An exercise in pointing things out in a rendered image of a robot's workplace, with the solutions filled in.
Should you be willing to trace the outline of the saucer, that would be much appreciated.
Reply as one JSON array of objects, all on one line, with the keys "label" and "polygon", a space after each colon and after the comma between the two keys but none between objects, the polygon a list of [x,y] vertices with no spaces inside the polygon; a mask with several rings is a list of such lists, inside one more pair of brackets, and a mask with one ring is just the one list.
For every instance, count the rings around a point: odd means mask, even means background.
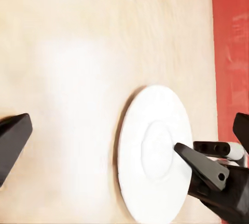
[{"label": "saucer", "polygon": [[185,201],[192,168],[177,142],[193,149],[187,112],[163,85],[144,88],[122,122],[117,150],[120,191],[139,224],[169,224]]}]

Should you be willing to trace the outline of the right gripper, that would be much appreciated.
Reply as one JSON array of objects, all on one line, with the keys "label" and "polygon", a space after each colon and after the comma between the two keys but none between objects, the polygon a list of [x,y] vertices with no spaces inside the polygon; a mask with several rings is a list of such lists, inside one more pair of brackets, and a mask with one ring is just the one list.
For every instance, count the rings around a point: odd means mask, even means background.
[{"label": "right gripper", "polygon": [[249,224],[249,168],[217,163],[180,142],[174,150],[192,168],[188,195],[228,224]]}]

